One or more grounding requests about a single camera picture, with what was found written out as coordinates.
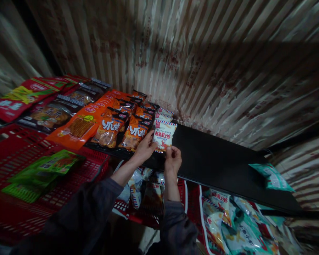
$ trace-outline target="packet in hand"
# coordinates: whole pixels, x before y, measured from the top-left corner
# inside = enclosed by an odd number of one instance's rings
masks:
[[[163,153],[167,151],[167,147],[172,145],[173,135],[177,128],[177,124],[169,123],[163,120],[154,122],[155,133],[152,142],[158,142],[156,152]]]

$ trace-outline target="hand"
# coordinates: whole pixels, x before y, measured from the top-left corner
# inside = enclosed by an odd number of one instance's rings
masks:
[[[167,147],[167,159],[164,164],[164,177],[167,179],[177,179],[177,173],[182,164],[181,151],[175,147]]]
[[[154,130],[151,130],[144,139],[139,143],[135,154],[131,159],[137,161],[139,165],[143,164],[151,157],[153,151],[157,148],[158,142],[151,143]]]

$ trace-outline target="left hand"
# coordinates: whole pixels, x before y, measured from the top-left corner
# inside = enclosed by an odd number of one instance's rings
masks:
[[[131,159],[137,161],[139,165],[142,165],[144,161],[151,157],[153,151],[158,146],[158,142],[152,143],[152,135],[154,130],[151,130],[144,139],[139,143],[135,154]]]

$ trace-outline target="right hand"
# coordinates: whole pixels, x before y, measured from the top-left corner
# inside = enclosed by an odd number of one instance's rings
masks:
[[[164,164],[164,177],[174,179],[176,182],[177,173],[182,164],[181,151],[175,147],[167,147],[167,159]]]

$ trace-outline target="logo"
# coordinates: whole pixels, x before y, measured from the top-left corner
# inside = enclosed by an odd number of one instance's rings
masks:
[[[38,83],[34,83],[31,85],[31,88],[37,91],[42,91],[42,90],[46,90],[47,88],[43,85],[40,85]]]

